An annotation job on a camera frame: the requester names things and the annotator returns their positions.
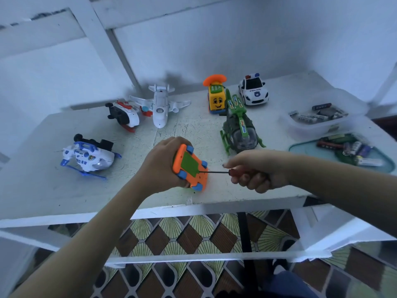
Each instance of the green toy helicopter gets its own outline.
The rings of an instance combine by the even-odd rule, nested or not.
[[[228,156],[229,149],[237,153],[254,149],[258,144],[266,147],[262,139],[258,137],[251,119],[246,115],[246,108],[236,94],[230,97],[229,89],[226,89],[226,122],[221,130],[223,145]]]

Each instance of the clear plastic box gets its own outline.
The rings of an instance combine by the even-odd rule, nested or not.
[[[342,118],[316,124],[297,122],[288,114],[295,110],[303,114],[310,111],[312,106],[329,102],[349,114]],[[368,105],[364,101],[345,90],[335,88],[309,96],[297,96],[296,99],[282,101],[279,107],[282,112],[280,116],[281,124],[292,137],[298,140],[316,138],[330,132],[349,129],[354,125],[358,117],[364,116],[369,110]]]

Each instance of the blue pants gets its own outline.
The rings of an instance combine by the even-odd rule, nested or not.
[[[290,271],[283,271],[274,275],[270,284],[264,290],[283,296],[318,298],[298,275]]]

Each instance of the hand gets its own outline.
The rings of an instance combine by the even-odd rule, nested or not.
[[[182,137],[170,137],[160,141],[147,154],[141,168],[134,178],[146,187],[148,195],[166,191],[173,187],[188,187],[186,180],[181,180],[172,171],[173,158],[181,144],[192,145]]]
[[[289,185],[286,171],[291,157],[291,153],[276,150],[245,150],[223,166],[246,172],[240,178],[232,177],[233,184],[265,193],[269,189]]]

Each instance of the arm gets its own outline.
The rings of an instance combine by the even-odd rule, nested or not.
[[[239,165],[253,171],[232,178],[235,184],[259,193],[294,185],[397,237],[396,176],[275,150],[245,151],[224,167]]]
[[[173,156],[182,143],[191,145],[181,137],[156,145],[116,196],[10,297],[84,296],[143,200],[156,192],[187,185],[172,172]]]

